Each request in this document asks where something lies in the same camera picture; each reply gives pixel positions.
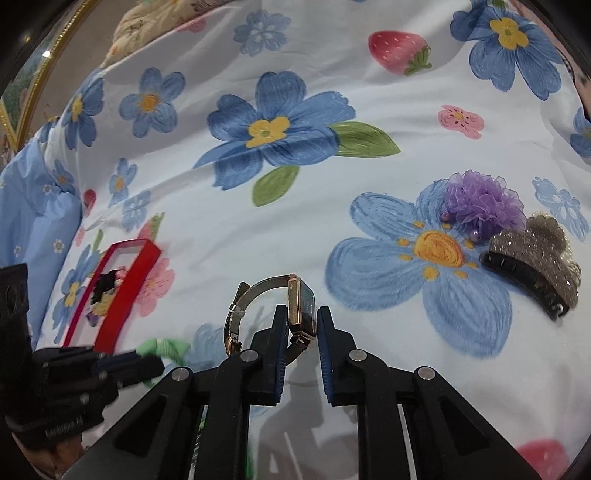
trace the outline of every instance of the watch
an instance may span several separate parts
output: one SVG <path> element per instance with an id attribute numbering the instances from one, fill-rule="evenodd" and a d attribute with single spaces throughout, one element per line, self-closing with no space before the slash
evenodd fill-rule
<path id="1" fill-rule="evenodd" d="M 231 356 L 242 349 L 238 341 L 240 322 L 246 308 L 261 293 L 274 288 L 287 288 L 288 325 L 291 331 L 291 345 L 287 349 L 286 364 L 293 362 L 316 337 L 316 304 L 311 288 L 296 274 L 282 275 L 261 280 L 250 286 L 240 283 L 224 327 L 224 346 L 226 354 Z"/>

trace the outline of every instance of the black hair clip teeth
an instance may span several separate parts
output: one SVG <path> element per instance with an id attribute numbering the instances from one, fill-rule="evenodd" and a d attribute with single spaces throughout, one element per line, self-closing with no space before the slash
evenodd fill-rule
<path id="1" fill-rule="evenodd" d="M 535 213 L 526 230 L 503 230 L 494 235 L 481 263 L 520 285 L 535 298 L 552 320 L 564 316 L 579 301 L 581 268 L 556 219 Z"/>

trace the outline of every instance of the purple bead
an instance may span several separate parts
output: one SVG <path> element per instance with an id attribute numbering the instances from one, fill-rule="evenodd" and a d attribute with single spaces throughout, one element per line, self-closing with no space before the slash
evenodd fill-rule
<path id="1" fill-rule="evenodd" d="M 482 232 L 479 228 L 473 228 L 472 230 L 470 230 L 468 237 L 470 238 L 470 241 L 472 243 L 480 243 L 480 241 L 482 240 Z"/>
<path id="2" fill-rule="evenodd" d="M 455 215 L 452 212 L 443 212 L 439 216 L 439 220 L 442 223 L 450 223 L 450 222 L 453 222 L 455 220 Z"/>

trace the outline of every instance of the silver screw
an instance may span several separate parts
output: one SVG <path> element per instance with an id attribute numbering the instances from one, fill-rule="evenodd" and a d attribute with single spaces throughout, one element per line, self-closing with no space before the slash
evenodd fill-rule
<path id="1" fill-rule="evenodd" d="M 365 350 L 351 350 L 349 352 L 349 358 L 354 362 L 362 362 L 368 357 L 368 354 Z"/>
<path id="2" fill-rule="evenodd" d="M 435 370 L 431 367 L 421 367 L 417 373 L 423 380 L 433 380 L 435 378 Z"/>
<path id="3" fill-rule="evenodd" d="M 254 362 L 258 358 L 258 353 L 254 350 L 244 350 L 240 354 L 240 360 L 243 362 Z"/>
<path id="4" fill-rule="evenodd" d="M 186 368 L 177 368 L 173 371 L 172 377 L 175 382 L 182 382 L 189 378 L 189 370 Z"/>

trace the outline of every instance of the hair claw clip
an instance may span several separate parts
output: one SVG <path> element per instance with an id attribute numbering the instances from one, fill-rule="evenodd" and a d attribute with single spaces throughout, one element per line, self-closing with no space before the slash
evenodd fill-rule
<path id="1" fill-rule="evenodd" d="M 481 263 L 530 293 L 552 320 L 577 306 L 581 268 L 554 217 L 535 213 L 525 231 L 503 230 L 494 235 Z"/>

